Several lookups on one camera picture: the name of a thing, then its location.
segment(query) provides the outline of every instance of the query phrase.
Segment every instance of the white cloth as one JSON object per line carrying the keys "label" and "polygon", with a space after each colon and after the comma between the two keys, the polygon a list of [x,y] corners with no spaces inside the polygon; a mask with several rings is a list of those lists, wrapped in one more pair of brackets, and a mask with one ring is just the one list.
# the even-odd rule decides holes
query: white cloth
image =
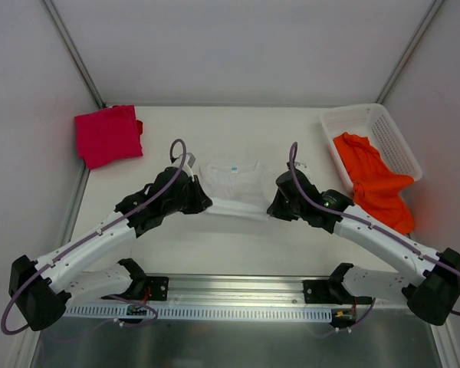
{"label": "white cloth", "polygon": [[201,187],[213,201],[206,213],[267,221],[266,210],[276,191],[272,172],[254,165],[207,165],[199,169]]}

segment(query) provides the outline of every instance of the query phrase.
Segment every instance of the basket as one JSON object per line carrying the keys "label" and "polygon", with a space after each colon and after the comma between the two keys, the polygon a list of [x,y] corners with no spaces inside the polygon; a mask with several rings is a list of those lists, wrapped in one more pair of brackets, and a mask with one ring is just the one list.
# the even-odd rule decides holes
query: basket
{"label": "basket", "polygon": [[344,167],[333,139],[344,132],[367,136],[370,144],[379,150],[383,162],[397,174],[421,179],[422,170],[411,149],[386,108],[377,103],[337,107],[320,115],[330,154],[339,171],[344,187],[353,191],[353,182]]}

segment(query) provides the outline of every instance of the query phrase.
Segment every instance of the orange cloth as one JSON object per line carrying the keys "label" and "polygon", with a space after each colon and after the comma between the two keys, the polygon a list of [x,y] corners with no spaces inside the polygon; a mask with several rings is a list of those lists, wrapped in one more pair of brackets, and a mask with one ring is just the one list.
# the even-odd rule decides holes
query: orange cloth
{"label": "orange cloth", "polygon": [[334,144],[354,184],[354,202],[401,234],[414,230],[411,212],[399,196],[414,179],[391,172],[367,137],[344,133]]}

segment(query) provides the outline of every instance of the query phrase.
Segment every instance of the metal edge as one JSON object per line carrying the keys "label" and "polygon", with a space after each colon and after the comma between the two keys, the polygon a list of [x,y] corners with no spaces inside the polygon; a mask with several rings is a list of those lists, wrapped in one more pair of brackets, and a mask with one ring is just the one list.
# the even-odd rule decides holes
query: metal edge
{"label": "metal edge", "polygon": [[[69,242],[73,235],[75,222],[77,221],[78,212],[80,211],[85,188],[87,187],[89,173],[90,170],[85,163],[82,162],[75,190],[71,196],[70,205],[68,206],[67,217],[61,230],[60,237],[57,240],[57,248]],[[19,335],[20,337],[16,337],[17,340],[11,348],[11,356],[7,362],[7,366],[13,366],[14,368],[29,368],[37,348],[39,334],[39,331],[28,329],[23,333],[23,336]]]}
{"label": "metal edge", "polygon": [[452,324],[448,319],[443,326],[431,326],[436,349],[443,368],[460,368],[460,348],[456,343]]}
{"label": "metal edge", "polygon": [[14,343],[14,345],[17,345],[12,347],[13,350],[17,351],[17,353],[13,357],[11,356],[9,358],[9,361],[5,364],[5,366],[13,366],[14,368],[29,368],[32,364],[32,360],[34,359],[36,346],[39,340],[39,332],[28,329],[19,336],[20,339],[17,339],[17,343]]}
{"label": "metal edge", "polygon": [[314,105],[303,103],[208,103],[208,102],[193,102],[193,103],[167,103],[167,102],[144,102],[137,103],[133,101],[115,101],[106,102],[107,106],[117,105],[135,105],[136,107],[279,107],[279,108],[304,108],[304,109],[332,109],[334,107],[342,107],[344,105]]}
{"label": "metal edge", "polygon": [[60,238],[57,241],[57,248],[60,248],[62,245],[67,244],[71,240],[71,236],[74,233],[75,223],[77,222],[78,213],[80,212],[80,207],[82,199],[84,197],[85,189],[87,188],[87,182],[89,179],[90,170],[85,165],[85,162],[82,160],[82,167],[80,170],[80,175],[78,176],[77,183],[75,185],[74,193],[71,197],[67,218],[61,229]]}
{"label": "metal edge", "polygon": [[433,23],[433,20],[435,19],[435,16],[439,13],[440,8],[447,1],[448,0],[433,0],[427,12],[422,17],[422,20],[419,23],[417,29],[414,31],[414,34],[409,40],[409,43],[407,44],[406,49],[402,53],[400,59],[397,61],[396,66],[393,68],[392,73],[390,74],[386,83],[383,85],[383,88],[380,91],[376,99],[377,104],[383,104],[385,102],[393,86],[395,85],[400,75],[406,68],[406,65],[408,64],[414,51],[419,46],[420,41],[423,39],[424,35],[426,34],[428,27]]}
{"label": "metal edge", "polygon": [[67,26],[63,22],[63,19],[61,18],[60,13],[58,12],[58,8],[54,4],[53,0],[39,0],[39,1],[43,5],[43,8],[48,14],[49,18],[51,19],[53,26],[56,28],[59,37],[63,41],[64,46],[66,47],[68,51],[68,54],[70,54],[71,60],[73,61],[75,68],[77,69],[80,77],[84,81],[85,87],[87,88],[89,95],[92,97],[92,100],[94,100],[95,104],[100,109],[105,108],[106,104],[104,103],[104,100],[99,90],[97,89],[94,83],[94,80],[90,76],[87,66],[85,65],[82,57],[80,56],[80,53],[78,52],[77,46],[75,46],[75,43],[73,39],[71,38],[70,32],[67,29]]}

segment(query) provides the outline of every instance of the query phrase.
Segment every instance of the red cloth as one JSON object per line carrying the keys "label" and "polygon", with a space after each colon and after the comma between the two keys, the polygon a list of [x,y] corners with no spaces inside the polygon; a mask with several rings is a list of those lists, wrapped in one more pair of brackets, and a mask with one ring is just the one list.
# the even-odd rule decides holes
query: red cloth
{"label": "red cloth", "polygon": [[354,184],[354,202],[401,234],[414,230],[411,212],[399,196],[414,179],[391,172],[367,137],[344,133],[334,143]]}
{"label": "red cloth", "polygon": [[143,123],[136,120],[134,106],[116,106],[75,117],[78,156],[89,169],[117,159],[143,156],[140,134]]}

